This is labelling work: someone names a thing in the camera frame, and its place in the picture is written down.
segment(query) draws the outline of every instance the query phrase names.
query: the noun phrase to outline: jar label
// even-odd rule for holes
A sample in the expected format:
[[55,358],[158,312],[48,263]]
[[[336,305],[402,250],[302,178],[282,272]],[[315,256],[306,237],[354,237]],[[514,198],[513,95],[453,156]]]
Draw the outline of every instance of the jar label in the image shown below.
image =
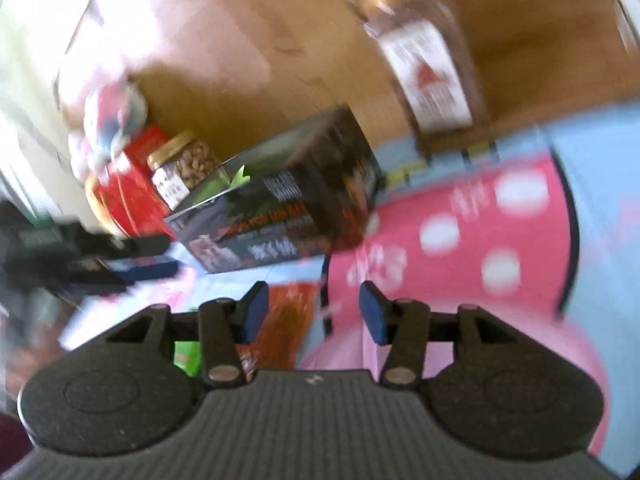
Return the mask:
[[154,173],[152,181],[171,211],[189,196],[189,188],[173,168],[160,168]]
[[411,23],[385,34],[379,44],[421,130],[471,126],[460,76],[447,43],[432,23]]

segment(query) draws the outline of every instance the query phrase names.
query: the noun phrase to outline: product box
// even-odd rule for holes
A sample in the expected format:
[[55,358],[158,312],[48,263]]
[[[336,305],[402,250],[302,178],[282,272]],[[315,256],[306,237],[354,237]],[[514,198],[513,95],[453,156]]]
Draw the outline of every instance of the product box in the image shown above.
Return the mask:
[[382,171],[348,108],[306,120],[223,164],[166,218],[209,272],[258,267],[356,246]]

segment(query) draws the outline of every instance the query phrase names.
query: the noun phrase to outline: bottle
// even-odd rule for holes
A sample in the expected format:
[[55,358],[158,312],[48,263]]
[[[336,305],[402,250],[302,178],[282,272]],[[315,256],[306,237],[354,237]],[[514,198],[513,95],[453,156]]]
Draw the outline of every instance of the bottle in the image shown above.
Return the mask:
[[487,120],[476,70],[446,0],[355,0],[418,137]]
[[188,130],[151,153],[146,163],[153,171],[151,182],[172,211],[209,175],[223,173],[206,143]]

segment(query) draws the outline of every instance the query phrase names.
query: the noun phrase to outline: nuts in jar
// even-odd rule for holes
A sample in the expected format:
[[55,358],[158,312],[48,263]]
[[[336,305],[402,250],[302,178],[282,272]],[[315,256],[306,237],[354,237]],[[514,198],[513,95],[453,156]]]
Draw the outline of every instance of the nuts in jar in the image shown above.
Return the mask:
[[220,166],[209,146],[188,131],[154,151],[146,163],[154,172],[154,186],[171,210]]

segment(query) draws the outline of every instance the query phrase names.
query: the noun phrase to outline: white polka dot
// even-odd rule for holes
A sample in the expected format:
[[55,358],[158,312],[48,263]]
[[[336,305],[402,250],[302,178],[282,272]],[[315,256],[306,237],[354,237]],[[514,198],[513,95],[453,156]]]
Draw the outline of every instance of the white polka dot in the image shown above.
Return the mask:
[[371,236],[378,232],[380,229],[380,215],[378,213],[372,213],[367,222],[367,227],[364,229],[365,236]]
[[503,296],[520,285],[520,260],[511,249],[494,249],[482,260],[482,284],[490,294]]
[[451,214],[432,216],[420,226],[420,246],[425,254],[439,256],[450,253],[459,242],[458,220]]
[[357,260],[347,270],[347,286],[354,287],[367,279],[367,264]]
[[549,205],[545,174],[539,170],[513,171],[495,182],[495,199],[500,210],[509,216],[532,217]]

